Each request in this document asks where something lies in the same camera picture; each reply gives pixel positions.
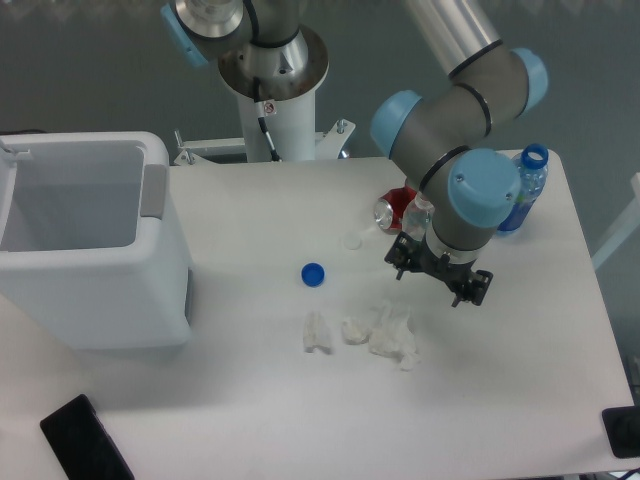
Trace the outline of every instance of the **white bin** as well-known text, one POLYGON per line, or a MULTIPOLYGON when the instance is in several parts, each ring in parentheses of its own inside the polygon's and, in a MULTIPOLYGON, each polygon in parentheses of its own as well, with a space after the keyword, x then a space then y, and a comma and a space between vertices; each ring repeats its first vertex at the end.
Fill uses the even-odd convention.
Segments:
POLYGON ((192 261, 169 157, 143 132, 2 137, 0 292, 67 345, 189 338, 192 261))

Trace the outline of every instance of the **plastic bottle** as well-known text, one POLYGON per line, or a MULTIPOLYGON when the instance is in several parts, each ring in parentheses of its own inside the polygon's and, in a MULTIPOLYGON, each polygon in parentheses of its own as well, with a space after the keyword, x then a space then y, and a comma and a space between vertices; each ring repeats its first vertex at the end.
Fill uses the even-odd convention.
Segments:
POLYGON ((435 207, 421 192, 417 192, 402 214, 402 231, 414 240, 422 241, 435 207))
POLYGON ((498 235, 510 235, 522 226, 547 180, 549 151, 544 145, 533 143, 513 157, 513 161, 520 172, 522 187, 511 213, 498 227, 498 235))

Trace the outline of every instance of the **robotic arm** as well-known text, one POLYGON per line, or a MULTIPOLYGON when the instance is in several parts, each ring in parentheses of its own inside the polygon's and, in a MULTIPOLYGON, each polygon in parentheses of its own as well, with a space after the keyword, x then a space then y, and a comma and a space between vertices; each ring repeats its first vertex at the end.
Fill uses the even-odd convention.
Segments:
MULTIPOLYGON (((441 280, 455 294, 454 306, 480 305, 492 274, 471 268, 509 215, 520 178, 504 155, 470 146, 538 103, 547 72, 529 50, 506 49, 476 0, 405 3, 453 86, 432 102, 397 93, 374 115, 374 141, 436 209, 423 240, 401 233, 385 260, 398 269, 398 279, 410 271, 441 280)), ((193 65, 217 59, 241 117, 244 110, 254 120, 243 121, 250 161, 269 153, 279 158, 275 146, 280 154, 286 149, 285 159, 312 158, 315 127, 301 115, 315 116, 313 102, 278 113, 281 128, 273 138, 253 107, 269 99, 284 106, 312 94, 326 75, 326 48, 300 26, 296 0, 175 0, 162 15, 193 65)))
POLYGON ((520 179, 506 156, 469 146, 538 103, 547 72, 529 50, 508 51, 475 0, 406 6, 453 86, 433 102, 397 93, 373 118, 378 147, 435 206, 422 242, 400 233, 385 260, 398 279, 410 271, 444 282, 453 306, 480 305, 493 276, 471 268, 509 215, 520 179))

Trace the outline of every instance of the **white table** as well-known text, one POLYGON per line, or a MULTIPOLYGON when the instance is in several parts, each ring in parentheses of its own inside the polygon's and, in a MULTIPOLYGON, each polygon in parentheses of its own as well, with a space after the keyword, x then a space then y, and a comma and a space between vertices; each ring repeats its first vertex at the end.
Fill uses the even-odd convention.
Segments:
POLYGON ((377 196, 388 160, 176 167, 196 264, 183 348, 73 352, 0 301, 0 478, 63 479, 38 422, 81 392, 139 479, 489 479, 637 467, 600 412, 630 405, 558 157, 522 231, 490 242, 482 307, 451 308, 426 275, 383 262, 377 196), (363 246, 341 236, 360 231, 363 246), (324 265, 305 287, 300 268, 324 265), (383 298, 414 310, 422 363, 401 372, 344 345, 345 314, 383 298), (335 353, 304 353, 320 310, 335 353))

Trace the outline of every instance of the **black phone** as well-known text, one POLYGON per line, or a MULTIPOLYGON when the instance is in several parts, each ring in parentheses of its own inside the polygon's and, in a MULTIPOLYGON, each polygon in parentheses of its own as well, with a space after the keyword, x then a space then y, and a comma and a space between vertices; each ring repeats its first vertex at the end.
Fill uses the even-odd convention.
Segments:
POLYGON ((69 480, 133 480, 86 395, 53 412, 40 428, 69 480))

